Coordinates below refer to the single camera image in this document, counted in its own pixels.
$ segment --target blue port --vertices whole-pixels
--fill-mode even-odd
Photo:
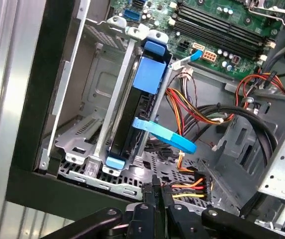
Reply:
[[[134,20],[134,21],[139,21],[139,19],[140,19],[139,13],[132,11],[132,10],[129,10],[129,9],[126,9],[124,11],[123,16],[126,18],[129,18],[131,20]]]

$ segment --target metal wall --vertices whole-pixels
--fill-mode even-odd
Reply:
[[[38,239],[73,221],[5,202],[0,221],[0,239]]]
[[[18,237],[18,229],[26,232],[35,218],[32,209],[4,203],[4,199],[45,4],[46,0],[0,0],[0,238],[24,238],[27,234]],[[42,234],[48,228],[43,227]]]

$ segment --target green circuit board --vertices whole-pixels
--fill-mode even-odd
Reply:
[[[127,18],[129,20],[128,24],[134,25],[135,23],[142,23],[150,29],[157,29],[158,31],[166,33],[169,36],[168,49],[178,59],[191,54],[190,49],[194,42],[205,46],[205,50],[217,53],[218,47],[201,39],[190,37],[188,34],[183,33],[177,36],[177,31],[173,26],[169,25],[169,19],[176,11],[176,9],[170,7],[170,3],[177,2],[177,0],[149,0],[151,2],[149,3],[150,6],[147,5],[147,0],[142,8],[136,7],[132,1],[133,0],[111,0],[112,14],[123,16],[126,9],[139,13],[139,20]],[[242,2],[236,0],[184,0],[184,3],[190,7],[207,12],[212,16],[217,16],[232,24],[238,25],[260,36],[275,38],[282,27],[282,24],[279,21],[273,21],[272,24],[269,24],[269,18],[249,13],[247,7],[245,7]],[[267,4],[268,6],[276,5],[285,8],[285,0],[268,0]],[[225,14],[223,11],[220,11],[220,9],[224,9],[225,7],[232,9],[233,13]],[[144,9],[147,9],[148,14],[151,15],[150,18],[142,18]],[[184,41],[190,43],[190,48],[188,50],[181,50],[179,48],[179,44]],[[198,60],[196,63],[208,70],[225,74],[230,78],[237,80],[252,74],[257,66],[257,59],[240,57],[238,64],[232,64],[232,70],[227,71],[225,67],[222,67],[223,61],[227,61],[231,64],[231,60],[223,57],[223,55],[218,55],[214,63],[203,59]]]

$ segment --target ram slot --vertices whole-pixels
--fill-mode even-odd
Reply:
[[[185,4],[179,7],[175,29],[243,57],[263,52],[264,37]]]
[[[233,54],[247,58],[256,57],[256,48],[253,48],[252,46],[246,44],[238,44],[237,42],[234,42],[232,38],[221,36],[219,34],[216,34],[214,31],[197,26],[194,23],[190,23],[184,20],[177,21],[175,29],[179,32],[183,32],[191,36],[192,38],[200,39],[206,43],[232,52]]]

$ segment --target motherboard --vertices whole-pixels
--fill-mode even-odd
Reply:
[[[111,0],[110,14],[169,36],[168,49],[178,58],[197,49],[196,66],[240,80],[266,60],[282,23],[251,14],[251,0]],[[285,8],[285,0],[266,4]]]

